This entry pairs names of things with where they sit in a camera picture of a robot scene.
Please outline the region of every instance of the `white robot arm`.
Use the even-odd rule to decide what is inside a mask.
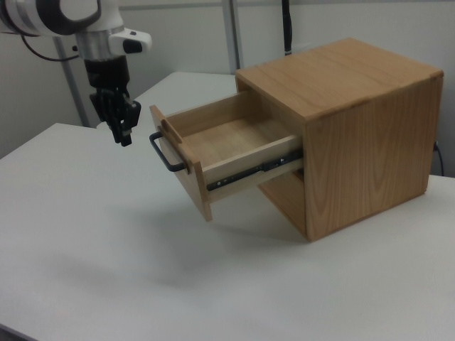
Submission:
[[[90,99],[98,116],[117,143],[131,143],[141,105],[129,98],[126,55],[149,50],[151,37],[123,26],[117,0],[0,0],[0,33],[75,34],[90,85],[97,90]]]

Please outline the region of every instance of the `cable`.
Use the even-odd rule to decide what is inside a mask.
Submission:
[[[282,0],[283,9],[283,32],[284,32],[284,54],[292,54],[292,20],[289,11],[289,0]]]
[[[437,151],[439,154],[439,161],[441,161],[441,176],[444,176],[444,163],[442,162],[442,155],[441,155],[441,151],[439,150],[437,141],[434,142],[433,151]]]
[[[49,58],[49,57],[46,57],[44,55],[40,55],[38,52],[36,52],[27,42],[26,40],[26,37],[25,36],[21,36],[22,38],[22,41],[24,44],[26,44],[26,47],[34,54],[34,55],[37,55],[39,58],[42,58],[44,60],[48,60],[50,62],[67,62],[69,60],[73,60],[73,59],[76,59],[76,58],[79,58],[79,55],[74,55],[72,57],[68,57],[68,58],[63,58],[63,59],[55,59],[55,58]]]

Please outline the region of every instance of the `table surface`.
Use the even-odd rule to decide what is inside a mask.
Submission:
[[[132,138],[155,132],[150,106],[156,105],[165,115],[198,107],[237,92],[235,76],[209,73],[174,72],[136,98],[141,106],[139,123]],[[97,129],[109,130],[105,122]]]
[[[453,340],[455,179],[306,243],[257,189],[204,222],[146,136],[0,160],[0,323],[47,340]]]

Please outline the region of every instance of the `wooden box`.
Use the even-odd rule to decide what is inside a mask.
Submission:
[[[207,221],[210,203],[259,186],[313,241],[425,192],[443,76],[349,38],[238,70],[220,101],[152,107],[151,139]]]

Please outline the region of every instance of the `wall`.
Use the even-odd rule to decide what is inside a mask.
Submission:
[[[120,4],[127,5],[121,7],[125,27],[150,33],[153,40],[149,53],[128,56],[132,98],[175,71],[231,73],[220,0],[134,0]],[[73,38],[64,41],[67,50],[74,44]],[[100,121],[89,100],[94,90],[88,84],[83,62],[75,61],[72,69],[90,126],[96,126]]]
[[[273,3],[276,5],[270,1],[238,2],[244,66],[283,55],[281,6],[280,1]],[[294,51],[354,37],[442,68],[445,78],[438,140],[446,175],[455,177],[454,14],[453,1],[293,5]],[[439,172],[435,157],[433,173]]]
[[[56,58],[52,38],[29,38]],[[54,123],[80,125],[60,63],[33,55],[18,36],[0,34],[0,158]]]

